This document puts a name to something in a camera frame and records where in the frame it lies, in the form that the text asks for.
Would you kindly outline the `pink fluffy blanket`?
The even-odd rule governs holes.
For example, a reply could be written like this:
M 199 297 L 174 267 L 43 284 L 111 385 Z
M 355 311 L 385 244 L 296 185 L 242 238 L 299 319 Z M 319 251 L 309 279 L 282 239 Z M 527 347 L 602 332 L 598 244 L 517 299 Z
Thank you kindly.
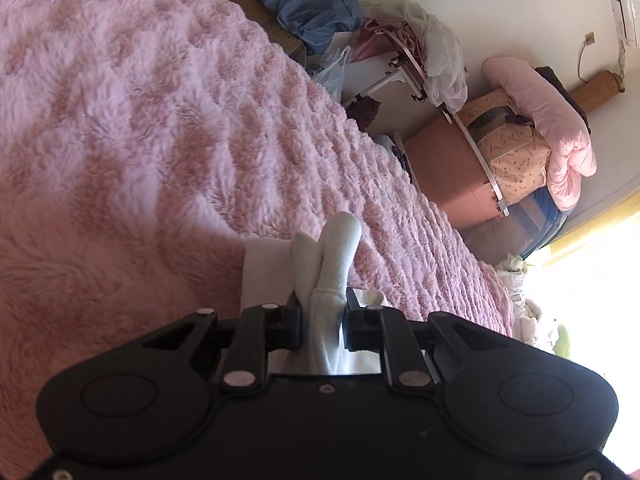
M 230 0 L 1 0 L 1 470 L 49 454 L 56 373 L 202 307 L 239 313 L 245 242 L 362 239 L 349 283 L 510 334 L 495 271 Z

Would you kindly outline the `rolled bamboo mat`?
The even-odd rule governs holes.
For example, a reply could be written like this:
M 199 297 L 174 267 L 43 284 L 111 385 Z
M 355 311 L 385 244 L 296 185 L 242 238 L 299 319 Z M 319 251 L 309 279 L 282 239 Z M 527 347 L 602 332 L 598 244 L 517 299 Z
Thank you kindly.
M 604 70 L 582 84 L 570 95 L 574 101 L 589 114 L 611 101 L 614 96 L 625 92 L 623 78 L 610 70 Z

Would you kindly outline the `white plastic garment cover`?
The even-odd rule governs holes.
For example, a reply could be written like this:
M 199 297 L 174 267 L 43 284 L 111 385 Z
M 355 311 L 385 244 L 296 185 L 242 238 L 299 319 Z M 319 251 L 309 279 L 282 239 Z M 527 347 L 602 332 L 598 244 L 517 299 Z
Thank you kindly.
M 423 50 L 419 64 L 427 99 L 449 114 L 461 110 L 468 99 L 468 84 L 462 47 L 456 35 L 411 0 L 397 0 L 392 8 L 373 3 L 366 12 L 369 18 L 398 18 L 409 25 Z

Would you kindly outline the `yellow curtain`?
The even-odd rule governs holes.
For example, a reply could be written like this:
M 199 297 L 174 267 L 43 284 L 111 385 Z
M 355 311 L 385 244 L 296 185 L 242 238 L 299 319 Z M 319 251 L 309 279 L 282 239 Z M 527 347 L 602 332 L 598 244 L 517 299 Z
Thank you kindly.
M 558 238 L 550 245 L 551 255 L 553 258 L 562 258 L 638 213 L 639 192 L 636 191 L 615 206 L 597 214 L 582 226 Z

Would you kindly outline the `salmon pink storage box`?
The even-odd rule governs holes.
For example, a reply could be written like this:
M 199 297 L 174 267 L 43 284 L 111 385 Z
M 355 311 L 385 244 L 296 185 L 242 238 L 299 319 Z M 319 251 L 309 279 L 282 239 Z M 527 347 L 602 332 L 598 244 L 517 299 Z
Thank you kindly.
M 436 118 L 404 148 L 416 185 L 455 229 L 503 217 L 494 188 L 458 125 Z

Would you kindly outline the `peach patterned storage bag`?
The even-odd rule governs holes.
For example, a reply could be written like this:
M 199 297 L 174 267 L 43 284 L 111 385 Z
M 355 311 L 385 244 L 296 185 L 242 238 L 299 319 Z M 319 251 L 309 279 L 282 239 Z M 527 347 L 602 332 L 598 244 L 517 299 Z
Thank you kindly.
M 458 113 L 494 175 L 506 204 L 547 184 L 551 148 L 503 88 L 469 102 Z

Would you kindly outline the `blue striped storage bag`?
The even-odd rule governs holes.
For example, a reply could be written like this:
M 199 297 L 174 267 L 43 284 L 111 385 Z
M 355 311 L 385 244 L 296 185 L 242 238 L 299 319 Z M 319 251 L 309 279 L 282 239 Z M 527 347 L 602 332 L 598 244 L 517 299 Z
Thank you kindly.
M 513 205 L 510 211 L 524 231 L 524 242 L 518 250 L 523 259 L 552 243 L 570 216 L 555 205 L 548 188 L 538 188 Z

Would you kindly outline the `pink quilted comforter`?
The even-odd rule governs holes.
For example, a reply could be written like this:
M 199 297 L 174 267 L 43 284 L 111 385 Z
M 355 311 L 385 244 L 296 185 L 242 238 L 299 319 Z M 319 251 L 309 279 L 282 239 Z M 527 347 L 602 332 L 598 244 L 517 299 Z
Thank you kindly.
M 488 58 L 483 74 L 491 87 L 503 88 L 550 146 L 547 188 L 555 206 L 573 210 L 582 192 L 582 178 L 597 172 L 596 154 L 582 116 L 533 66 L 519 58 Z

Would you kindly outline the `white plastic shopping bag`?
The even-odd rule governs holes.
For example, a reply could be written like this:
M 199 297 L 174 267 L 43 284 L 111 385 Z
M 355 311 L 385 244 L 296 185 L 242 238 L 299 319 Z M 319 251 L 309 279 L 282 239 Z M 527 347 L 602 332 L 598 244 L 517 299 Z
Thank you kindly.
M 351 47 L 334 48 L 324 52 L 306 67 L 309 77 L 326 89 L 334 101 L 341 103 L 345 81 L 345 67 Z

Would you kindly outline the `white printed t-shirt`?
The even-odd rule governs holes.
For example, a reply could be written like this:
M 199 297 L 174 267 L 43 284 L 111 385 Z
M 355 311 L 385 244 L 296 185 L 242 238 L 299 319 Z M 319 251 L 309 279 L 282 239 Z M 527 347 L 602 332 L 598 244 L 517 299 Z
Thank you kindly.
M 376 353 L 350 352 L 344 344 L 348 274 L 360 238 L 359 220 L 340 211 L 316 240 L 297 232 L 290 240 L 252 237 L 245 242 L 241 308 L 285 304 L 291 296 L 302 306 L 302 348 L 270 352 L 271 373 L 328 376 L 381 370 Z

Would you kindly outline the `pile of light clothes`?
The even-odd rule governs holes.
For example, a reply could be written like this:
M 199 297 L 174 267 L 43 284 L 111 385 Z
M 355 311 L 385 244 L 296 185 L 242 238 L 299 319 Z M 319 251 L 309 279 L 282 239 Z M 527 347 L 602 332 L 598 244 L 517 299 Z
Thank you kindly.
M 525 260 L 509 254 L 498 264 L 496 271 L 512 304 L 513 337 L 538 350 L 568 359 L 570 337 L 566 327 L 526 295 L 528 265 Z

